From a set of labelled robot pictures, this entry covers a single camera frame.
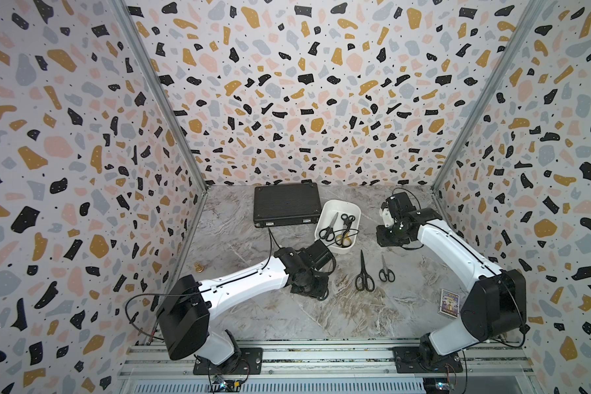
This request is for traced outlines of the black handled steel scissors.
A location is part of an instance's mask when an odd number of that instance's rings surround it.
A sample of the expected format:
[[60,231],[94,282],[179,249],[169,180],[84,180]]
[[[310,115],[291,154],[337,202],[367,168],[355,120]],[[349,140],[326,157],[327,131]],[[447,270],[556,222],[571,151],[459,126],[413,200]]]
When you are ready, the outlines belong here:
[[333,216],[333,218],[330,221],[330,223],[328,224],[328,226],[326,226],[326,228],[323,228],[318,232],[318,237],[320,240],[327,241],[327,242],[334,241],[334,239],[335,239],[334,225],[335,225],[336,221],[338,220],[338,215],[339,215],[339,213],[335,213],[335,215]]

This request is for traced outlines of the yellow handled scissors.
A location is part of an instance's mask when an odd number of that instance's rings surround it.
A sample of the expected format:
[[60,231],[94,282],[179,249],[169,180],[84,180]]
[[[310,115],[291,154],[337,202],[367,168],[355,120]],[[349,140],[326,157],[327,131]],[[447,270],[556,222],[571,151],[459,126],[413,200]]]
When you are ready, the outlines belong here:
[[351,239],[351,221],[344,223],[344,228],[338,233],[335,238],[335,244],[341,248],[348,248],[352,245]]

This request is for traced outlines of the white plastic storage box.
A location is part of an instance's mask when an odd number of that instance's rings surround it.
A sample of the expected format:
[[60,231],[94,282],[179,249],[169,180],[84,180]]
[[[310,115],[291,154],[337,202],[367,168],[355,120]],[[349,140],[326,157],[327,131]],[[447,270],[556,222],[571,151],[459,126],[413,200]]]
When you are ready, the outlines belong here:
[[347,254],[355,245],[360,232],[361,209],[343,200],[329,200],[320,214],[315,239],[333,254]]

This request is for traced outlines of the long all-black scissors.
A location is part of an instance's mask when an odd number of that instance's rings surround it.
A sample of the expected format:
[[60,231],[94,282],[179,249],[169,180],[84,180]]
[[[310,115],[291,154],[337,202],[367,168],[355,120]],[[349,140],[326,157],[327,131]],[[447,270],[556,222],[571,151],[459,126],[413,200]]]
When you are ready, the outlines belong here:
[[355,287],[358,292],[373,292],[375,289],[374,279],[368,274],[365,267],[364,252],[361,251],[361,270],[355,279]]

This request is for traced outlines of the small black thin scissors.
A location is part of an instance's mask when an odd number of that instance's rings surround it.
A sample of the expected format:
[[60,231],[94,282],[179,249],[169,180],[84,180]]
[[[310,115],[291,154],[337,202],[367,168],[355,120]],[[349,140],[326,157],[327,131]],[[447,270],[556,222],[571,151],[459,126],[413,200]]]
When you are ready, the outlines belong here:
[[382,268],[379,270],[379,280],[381,282],[395,282],[396,274],[388,266],[384,255],[381,257],[381,259],[382,259]]

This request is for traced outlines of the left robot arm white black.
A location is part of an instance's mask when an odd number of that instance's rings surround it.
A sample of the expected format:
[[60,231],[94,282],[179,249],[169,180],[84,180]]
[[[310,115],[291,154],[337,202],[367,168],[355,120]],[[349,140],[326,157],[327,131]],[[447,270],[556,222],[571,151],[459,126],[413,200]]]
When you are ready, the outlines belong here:
[[328,277],[336,267],[334,254],[318,240],[299,250],[280,248],[265,261],[224,277],[203,282],[181,277],[157,312],[169,359],[195,356],[233,371],[241,362],[241,348],[230,331],[219,334],[211,322],[249,299],[285,287],[299,296],[325,300]]

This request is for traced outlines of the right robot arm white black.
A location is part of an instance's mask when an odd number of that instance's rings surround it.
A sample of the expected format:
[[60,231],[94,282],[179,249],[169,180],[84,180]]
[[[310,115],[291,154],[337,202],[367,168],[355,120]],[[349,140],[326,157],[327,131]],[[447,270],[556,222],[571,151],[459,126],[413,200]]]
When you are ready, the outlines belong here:
[[438,256],[468,291],[456,319],[420,338],[419,360],[433,364],[471,346],[526,325],[524,276],[507,271],[475,251],[432,208],[417,208],[406,192],[386,198],[377,226],[382,247],[418,241]]

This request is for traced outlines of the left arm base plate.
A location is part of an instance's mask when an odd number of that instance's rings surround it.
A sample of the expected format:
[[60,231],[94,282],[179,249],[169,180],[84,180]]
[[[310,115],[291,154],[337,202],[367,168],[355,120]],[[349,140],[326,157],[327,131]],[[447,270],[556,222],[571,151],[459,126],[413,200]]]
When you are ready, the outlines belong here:
[[195,362],[194,375],[258,375],[263,365],[264,350],[261,347],[244,347],[221,364],[214,364],[200,357]]

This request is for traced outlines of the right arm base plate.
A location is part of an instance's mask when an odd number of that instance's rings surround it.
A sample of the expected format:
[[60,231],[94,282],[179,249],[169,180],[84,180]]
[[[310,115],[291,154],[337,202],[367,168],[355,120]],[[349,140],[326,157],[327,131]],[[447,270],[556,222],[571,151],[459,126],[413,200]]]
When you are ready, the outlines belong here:
[[398,374],[461,373],[464,367],[457,353],[448,356],[422,351],[418,346],[392,348],[393,361]]

